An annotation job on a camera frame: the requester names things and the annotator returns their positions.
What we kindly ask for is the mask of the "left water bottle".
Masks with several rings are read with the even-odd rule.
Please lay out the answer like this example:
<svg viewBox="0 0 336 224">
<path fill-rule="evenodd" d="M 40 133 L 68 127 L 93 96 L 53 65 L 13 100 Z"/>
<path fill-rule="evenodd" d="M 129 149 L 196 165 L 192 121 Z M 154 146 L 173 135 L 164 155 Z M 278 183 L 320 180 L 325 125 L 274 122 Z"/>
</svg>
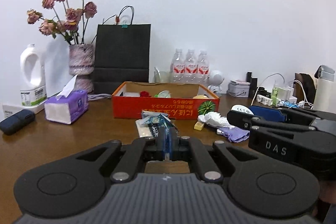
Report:
<svg viewBox="0 0 336 224">
<path fill-rule="evenodd" d="M 185 60 L 182 49 L 177 48 L 170 65 L 170 80 L 172 83 L 181 83 L 185 73 Z"/>
</svg>

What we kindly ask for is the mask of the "white thermos bottle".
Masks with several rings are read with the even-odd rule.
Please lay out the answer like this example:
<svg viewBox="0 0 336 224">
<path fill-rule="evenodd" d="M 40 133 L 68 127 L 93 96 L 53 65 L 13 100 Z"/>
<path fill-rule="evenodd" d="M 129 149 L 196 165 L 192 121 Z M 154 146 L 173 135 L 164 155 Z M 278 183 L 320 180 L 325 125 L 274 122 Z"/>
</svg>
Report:
<svg viewBox="0 0 336 224">
<path fill-rule="evenodd" d="M 327 65 L 320 65 L 314 77 L 317 79 L 317 87 L 313 110 L 327 111 L 335 80 L 335 70 Z"/>
</svg>

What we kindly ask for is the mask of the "black cosmetic tubes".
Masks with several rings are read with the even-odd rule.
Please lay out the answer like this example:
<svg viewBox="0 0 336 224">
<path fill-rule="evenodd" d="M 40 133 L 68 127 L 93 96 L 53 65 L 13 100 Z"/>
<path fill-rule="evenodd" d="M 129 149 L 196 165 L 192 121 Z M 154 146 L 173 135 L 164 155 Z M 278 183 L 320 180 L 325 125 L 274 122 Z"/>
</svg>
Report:
<svg viewBox="0 0 336 224">
<path fill-rule="evenodd" d="M 246 82 L 249 83 L 248 98 L 253 98 L 257 90 L 257 77 L 252 76 L 252 72 L 246 73 Z"/>
</svg>

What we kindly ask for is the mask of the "white tissue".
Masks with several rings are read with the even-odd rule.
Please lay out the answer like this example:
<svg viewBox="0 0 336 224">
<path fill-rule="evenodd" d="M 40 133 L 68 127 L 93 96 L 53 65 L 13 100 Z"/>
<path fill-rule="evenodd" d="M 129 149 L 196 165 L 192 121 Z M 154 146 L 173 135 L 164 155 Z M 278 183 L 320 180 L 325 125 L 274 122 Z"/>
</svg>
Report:
<svg viewBox="0 0 336 224">
<path fill-rule="evenodd" d="M 214 128 L 234 128 L 233 125 L 229 124 L 226 117 L 223 117 L 218 112 L 214 111 L 198 115 L 198 121 Z"/>
</svg>

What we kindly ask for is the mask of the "clear plastic bag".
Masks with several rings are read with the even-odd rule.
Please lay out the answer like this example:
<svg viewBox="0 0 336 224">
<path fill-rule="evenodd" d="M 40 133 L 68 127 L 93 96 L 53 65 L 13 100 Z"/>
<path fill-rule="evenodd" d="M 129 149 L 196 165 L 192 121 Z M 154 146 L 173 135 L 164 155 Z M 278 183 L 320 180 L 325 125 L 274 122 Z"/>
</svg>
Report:
<svg viewBox="0 0 336 224">
<path fill-rule="evenodd" d="M 171 93 L 168 90 L 163 90 L 154 95 L 155 98 L 170 98 Z"/>
</svg>

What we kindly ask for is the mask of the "small yellow packet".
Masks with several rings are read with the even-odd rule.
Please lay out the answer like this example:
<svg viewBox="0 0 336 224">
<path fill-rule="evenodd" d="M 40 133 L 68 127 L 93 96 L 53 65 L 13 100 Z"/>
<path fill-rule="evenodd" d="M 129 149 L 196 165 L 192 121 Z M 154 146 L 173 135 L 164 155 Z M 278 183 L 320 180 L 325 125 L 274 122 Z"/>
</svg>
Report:
<svg viewBox="0 0 336 224">
<path fill-rule="evenodd" d="M 202 129 L 204 128 L 204 126 L 205 126 L 205 124 L 203 122 L 197 121 L 194 124 L 194 130 L 202 131 Z"/>
</svg>

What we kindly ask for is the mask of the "white power strip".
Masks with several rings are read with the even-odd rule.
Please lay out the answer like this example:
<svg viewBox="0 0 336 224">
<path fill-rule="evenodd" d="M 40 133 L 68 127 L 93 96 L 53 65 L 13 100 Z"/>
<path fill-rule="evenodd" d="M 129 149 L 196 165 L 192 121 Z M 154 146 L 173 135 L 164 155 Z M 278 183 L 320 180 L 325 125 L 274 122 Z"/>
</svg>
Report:
<svg viewBox="0 0 336 224">
<path fill-rule="evenodd" d="M 267 105 L 267 106 L 272 106 L 272 105 L 274 105 L 274 103 L 273 103 L 273 99 L 272 99 L 272 98 L 263 96 L 263 95 L 261 95 L 261 94 L 258 94 L 258 95 L 256 96 L 256 101 L 257 101 L 258 103 L 261 103 L 261 104 L 263 104 L 263 105 Z"/>
</svg>

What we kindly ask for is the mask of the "dried pink flowers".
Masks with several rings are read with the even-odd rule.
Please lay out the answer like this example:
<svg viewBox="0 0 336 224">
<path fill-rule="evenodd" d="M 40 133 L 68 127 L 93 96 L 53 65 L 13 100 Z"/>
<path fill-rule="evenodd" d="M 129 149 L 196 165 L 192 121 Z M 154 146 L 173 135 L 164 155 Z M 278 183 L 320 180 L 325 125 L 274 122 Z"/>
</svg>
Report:
<svg viewBox="0 0 336 224">
<path fill-rule="evenodd" d="M 39 32 L 44 36 L 56 38 L 60 35 L 69 45 L 84 44 L 84 35 L 88 22 L 97 14 L 97 6 L 92 1 L 81 0 L 79 8 L 72 8 L 68 0 L 42 0 L 42 8 L 54 12 L 53 18 L 30 9 L 27 11 L 27 23 L 41 24 Z"/>
</svg>

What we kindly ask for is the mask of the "water bottle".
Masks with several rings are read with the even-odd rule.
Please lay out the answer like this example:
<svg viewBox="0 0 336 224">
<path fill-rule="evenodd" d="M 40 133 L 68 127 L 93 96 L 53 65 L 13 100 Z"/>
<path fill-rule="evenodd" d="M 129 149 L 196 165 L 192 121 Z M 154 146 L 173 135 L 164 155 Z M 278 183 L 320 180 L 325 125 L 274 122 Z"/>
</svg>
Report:
<svg viewBox="0 0 336 224">
<path fill-rule="evenodd" d="M 181 83 L 185 73 L 185 60 L 182 49 L 177 48 L 170 65 L 170 80 L 172 83 Z"/>
<path fill-rule="evenodd" d="M 201 51 L 198 57 L 197 81 L 203 86 L 206 85 L 209 76 L 210 64 L 206 51 Z"/>
<path fill-rule="evenodd" d="M 185 58 L 185 83 L 194 83 L 198 71 L 198 62 L 195 57 L 195 50 L 188 50 Z"/>
</svg>

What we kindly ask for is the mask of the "red fabric rose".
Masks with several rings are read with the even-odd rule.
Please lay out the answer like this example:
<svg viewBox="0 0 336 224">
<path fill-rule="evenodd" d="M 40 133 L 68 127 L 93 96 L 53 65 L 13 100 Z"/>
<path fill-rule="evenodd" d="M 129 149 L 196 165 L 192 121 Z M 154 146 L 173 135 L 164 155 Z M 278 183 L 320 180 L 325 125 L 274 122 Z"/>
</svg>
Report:
<svg viewBox="0 0 336 224">
<path fill-rule="evenodd" d="M 151 97 L 150 93 L 147 91 L 141 91 L 139 94 L 140 97 Z"/>
</svg>

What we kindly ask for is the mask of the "glass cup with straw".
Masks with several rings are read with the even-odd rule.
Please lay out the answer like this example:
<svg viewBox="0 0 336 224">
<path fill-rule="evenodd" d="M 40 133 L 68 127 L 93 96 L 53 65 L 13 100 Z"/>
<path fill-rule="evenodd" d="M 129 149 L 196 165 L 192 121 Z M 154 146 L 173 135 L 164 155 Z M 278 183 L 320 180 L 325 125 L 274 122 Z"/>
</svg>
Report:
<svg viewBox="0 0 336 224">
<path fill-rule="evenodd" d="M 166 71 L 161 71 L 157 67 L 155 67 L 153 80 L 155 83 L 169 83 L 170 73 Z"/>
</svg>

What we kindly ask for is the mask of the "right water bottle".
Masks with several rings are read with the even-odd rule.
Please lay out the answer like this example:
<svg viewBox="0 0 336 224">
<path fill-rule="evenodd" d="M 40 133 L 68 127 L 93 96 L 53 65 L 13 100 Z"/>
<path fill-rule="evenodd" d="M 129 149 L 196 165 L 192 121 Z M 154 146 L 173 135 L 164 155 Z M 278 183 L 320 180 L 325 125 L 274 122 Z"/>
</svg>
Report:
<svg viewBox="0 0 336 224">
<path fill-rule="evenodd" d="M 203 86 L 206 85 L 209 76 L 210 64 L 206 51 L 201 51 L 198 57 L 197 81 Z"/>
</svg>

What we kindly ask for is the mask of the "green small bottle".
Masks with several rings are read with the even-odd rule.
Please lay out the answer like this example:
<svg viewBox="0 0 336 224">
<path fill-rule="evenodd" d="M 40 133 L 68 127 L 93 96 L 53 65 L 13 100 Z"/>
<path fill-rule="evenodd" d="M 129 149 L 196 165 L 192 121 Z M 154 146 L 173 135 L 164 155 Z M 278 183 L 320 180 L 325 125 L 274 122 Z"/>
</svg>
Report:
<svg viewBox="0 0 336 224">
<path fill-rule="evenodd" d="M 277 101 L 277 93 L 278 93 L 278 83 L 277 81 L 274 82 L 272 92 L 271 92 L 271 100 L 272 100 L 272 105 L 276 104 Z"/>
</svg>

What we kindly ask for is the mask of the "white astronaut speaker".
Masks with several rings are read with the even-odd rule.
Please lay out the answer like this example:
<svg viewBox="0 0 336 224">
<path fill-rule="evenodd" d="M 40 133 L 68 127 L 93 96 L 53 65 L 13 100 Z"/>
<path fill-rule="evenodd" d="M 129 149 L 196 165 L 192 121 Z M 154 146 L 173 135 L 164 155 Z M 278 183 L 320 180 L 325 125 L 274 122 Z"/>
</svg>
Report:
<svg viewBox="0 0 336 224">
<path fill-rule="evenodd" d="M 224 81 L 224 76 L 219 70 L 210 71 L 208 78 L 208 90 L 216 94 L 217 96 L 221 96 L 222 94 L 222 83 Z"/>
</svg>

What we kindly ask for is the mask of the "purple cloth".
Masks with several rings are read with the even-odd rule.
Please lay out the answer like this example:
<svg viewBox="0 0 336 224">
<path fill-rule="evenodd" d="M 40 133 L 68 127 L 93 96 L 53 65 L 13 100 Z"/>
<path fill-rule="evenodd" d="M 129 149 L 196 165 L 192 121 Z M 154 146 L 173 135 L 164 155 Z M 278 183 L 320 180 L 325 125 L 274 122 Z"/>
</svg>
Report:
<svg viewBox="0 0 336 224">
<path fill-rule="evenodd" d="M 235 126 L 218 128 L 217 134 L 227 138 L 230 143 L 240 143 L 249 138 L 248 130 L 243 130 Z"/>
</svg>

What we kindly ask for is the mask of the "yellow white plush toy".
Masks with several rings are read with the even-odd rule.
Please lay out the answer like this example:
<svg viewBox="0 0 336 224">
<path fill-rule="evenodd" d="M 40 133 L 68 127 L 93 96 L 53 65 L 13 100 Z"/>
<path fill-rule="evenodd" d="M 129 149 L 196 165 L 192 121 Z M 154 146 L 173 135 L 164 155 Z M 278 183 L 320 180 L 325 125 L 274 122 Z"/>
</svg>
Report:
<svg viewBox="0 0 336 224">
<path fill-rule="evenodd" d="M 193 99 L 204 100 L 204 99 L 209 99 L 209 97 L 205 94 L 198 94 L 197 96 L 194 96 Z"/>
</svg>

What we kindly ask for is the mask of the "middle water bottle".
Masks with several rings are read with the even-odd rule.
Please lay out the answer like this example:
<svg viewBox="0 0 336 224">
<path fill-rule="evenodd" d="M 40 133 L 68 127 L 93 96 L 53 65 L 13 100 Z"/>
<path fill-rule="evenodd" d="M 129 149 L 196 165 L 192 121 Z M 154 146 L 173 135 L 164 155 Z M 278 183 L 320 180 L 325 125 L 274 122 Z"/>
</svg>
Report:
<svg viewBox="0 0 336 224">
<path fill-rule="evenodd" d="M 198 71 L 198 62 L 195 57 L 195 50 L 188 50 L 185 58 L 185 83 L 194 83 Z"/>
</svg>

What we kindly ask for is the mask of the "blue snack packet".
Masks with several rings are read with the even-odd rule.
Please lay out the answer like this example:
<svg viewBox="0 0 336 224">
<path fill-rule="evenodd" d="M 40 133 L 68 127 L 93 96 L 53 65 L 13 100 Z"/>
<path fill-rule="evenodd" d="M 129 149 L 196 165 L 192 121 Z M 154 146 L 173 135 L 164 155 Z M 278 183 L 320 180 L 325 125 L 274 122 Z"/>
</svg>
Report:
<svg viewBox="0 0 336 224">
<path fill-rule="evenodd" d="M 179 136 L 178 129 L 166 113 L 142 110 L 139 120 L 140 137 L 152 136 L 157 138 L 165 159 L 173 160 L 173 143 Z"/>
</svg>

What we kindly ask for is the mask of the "red orange cardboard box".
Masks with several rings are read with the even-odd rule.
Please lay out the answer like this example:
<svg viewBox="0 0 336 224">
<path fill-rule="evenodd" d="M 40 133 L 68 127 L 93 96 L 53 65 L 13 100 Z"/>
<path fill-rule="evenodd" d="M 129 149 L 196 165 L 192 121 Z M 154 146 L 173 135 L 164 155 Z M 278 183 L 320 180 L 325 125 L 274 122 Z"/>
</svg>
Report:
<svg viewBox="0 0 336 224">
<path fill-rule="evenodd" d="M 154 95 L 168 90 L 170 98 L 155 98 Z M 147 91 L 151 97 L 140 97 Z M 193 99 L 205 94 L 209 99 Z M 197 119 L 198 115 L 217 111 L 220 98 L 199 84 L 136 83 L 124 82 L 112 94 L 112 109 L 115 118 L 141 118 L 142 110 L 166 113 L 169 118 L 179 120 Z"/>
</svg>

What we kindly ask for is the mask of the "small floral tin box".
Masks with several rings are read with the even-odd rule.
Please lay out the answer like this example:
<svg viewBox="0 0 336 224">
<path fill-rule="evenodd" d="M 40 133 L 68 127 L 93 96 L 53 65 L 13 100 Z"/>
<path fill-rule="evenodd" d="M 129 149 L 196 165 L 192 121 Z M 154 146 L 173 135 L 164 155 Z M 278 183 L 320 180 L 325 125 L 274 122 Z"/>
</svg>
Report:
<svg viewBox="0 0 336 224">
<path fill-rule="evenodd" d="M 227 94 L 236 98 L 248 98 L 249 88 L 249 82 L 241 80 L 231 80 L 228 83 Z"/>
</svg>

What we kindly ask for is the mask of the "black paper shopping bag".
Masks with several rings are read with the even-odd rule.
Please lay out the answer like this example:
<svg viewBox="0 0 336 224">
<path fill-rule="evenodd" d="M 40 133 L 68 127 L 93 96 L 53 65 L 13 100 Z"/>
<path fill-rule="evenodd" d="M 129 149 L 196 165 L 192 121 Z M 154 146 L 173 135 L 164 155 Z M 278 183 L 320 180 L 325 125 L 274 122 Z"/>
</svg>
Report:
<svg viewBox="0 0 336 224">
<path fill-rule="evenodd" d="M 93 92 L 112 94 L 125 81 L 149 82 L 150 24 L 133 24 L 134 7 L 124 6 L 119 14 L 98 25 Z"/>
</svg>

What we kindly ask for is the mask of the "purple tissue pack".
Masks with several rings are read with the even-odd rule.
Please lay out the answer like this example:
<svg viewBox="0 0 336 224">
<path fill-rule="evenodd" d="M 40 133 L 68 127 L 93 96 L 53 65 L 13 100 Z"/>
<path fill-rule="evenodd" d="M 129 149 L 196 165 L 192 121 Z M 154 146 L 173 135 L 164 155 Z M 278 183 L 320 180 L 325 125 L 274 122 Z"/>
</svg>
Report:
<svg viewBox="0 0 336 224">
<path fill-rule="evenodd" d="M 45 118 L 51 122 L 72 124 L 88 110 L 88 93 L 86 90 L 76 90 L 75 75 L 55 96 L 48 98 L 44 104 Z"/>
</svg>

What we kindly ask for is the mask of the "dark blue glasses case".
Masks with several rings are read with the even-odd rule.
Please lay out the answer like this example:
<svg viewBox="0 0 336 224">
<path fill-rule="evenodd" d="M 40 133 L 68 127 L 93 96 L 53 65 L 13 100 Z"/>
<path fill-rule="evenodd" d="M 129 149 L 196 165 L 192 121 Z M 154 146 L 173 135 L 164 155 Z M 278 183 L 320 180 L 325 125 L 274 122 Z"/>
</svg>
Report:
<svg viewBox="0 0 336 224">
<path fill-rule="evenodd" d="M 3 134 L 10 136 L 15 134 L 34 120 L 35 113 L 33 111 L 23 109 L 1 121 L 0 130 L 1 132 L 3 132 Z"/>
</svg>

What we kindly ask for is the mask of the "white detergent jug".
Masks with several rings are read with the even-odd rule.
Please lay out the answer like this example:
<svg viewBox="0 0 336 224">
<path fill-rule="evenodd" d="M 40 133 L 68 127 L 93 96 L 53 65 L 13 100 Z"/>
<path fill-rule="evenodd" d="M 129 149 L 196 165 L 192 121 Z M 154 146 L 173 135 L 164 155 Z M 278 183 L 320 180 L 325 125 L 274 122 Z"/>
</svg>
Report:
<svg viewBox="0 0 336 224">
<path fill-rule="evenodd" d="M 37 106 L 47 99 L 45 57 L 34 44 L 20 56 L 21 101 L 23 106 Z"/>
</svg>

